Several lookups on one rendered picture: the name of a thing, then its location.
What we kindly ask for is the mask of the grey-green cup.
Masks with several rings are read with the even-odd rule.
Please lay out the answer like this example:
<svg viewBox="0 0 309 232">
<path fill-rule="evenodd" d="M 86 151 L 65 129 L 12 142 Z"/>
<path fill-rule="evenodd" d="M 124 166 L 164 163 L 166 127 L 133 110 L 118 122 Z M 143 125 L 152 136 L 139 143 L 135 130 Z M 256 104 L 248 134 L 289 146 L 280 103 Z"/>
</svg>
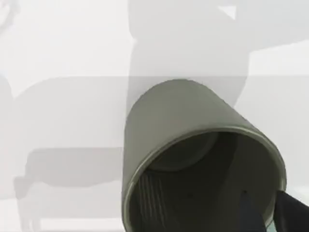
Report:
<svg viewBox="0 0 309 232">
<path fill-rule="evenodd" d="M 273 220 L 286 188 L 279 150 L 205 85 L 153 86 L 126 120 L 122 220 L 126 232 L 238 232 L 246 191 Z"/>
</svg>

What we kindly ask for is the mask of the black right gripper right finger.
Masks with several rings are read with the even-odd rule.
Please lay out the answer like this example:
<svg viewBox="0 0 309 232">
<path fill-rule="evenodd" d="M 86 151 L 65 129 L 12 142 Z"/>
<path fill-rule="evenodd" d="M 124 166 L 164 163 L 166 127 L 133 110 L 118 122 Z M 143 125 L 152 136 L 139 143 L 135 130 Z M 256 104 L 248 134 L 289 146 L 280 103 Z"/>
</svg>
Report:
<svg viewBox="0 0 309 232">
<path fill-rule="evenodd" d="M 309 232 L 309 206 L 285 191 L 277 191 L 274 223 L 277 232 Z"/>
</svg>

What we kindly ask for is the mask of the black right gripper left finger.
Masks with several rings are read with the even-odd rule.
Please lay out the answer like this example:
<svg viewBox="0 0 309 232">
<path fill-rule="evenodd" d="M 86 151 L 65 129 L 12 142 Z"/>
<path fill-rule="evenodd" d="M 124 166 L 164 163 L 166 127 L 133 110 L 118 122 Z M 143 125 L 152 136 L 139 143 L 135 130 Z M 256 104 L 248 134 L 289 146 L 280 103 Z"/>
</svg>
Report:
<svg viewBox="0 0 309 232">
<path fill-rule="evenodd" d="M 238 232 L 266 232 L 263 217 L 246 191 L 242 192 L 239 200 Z"/>
</svg>

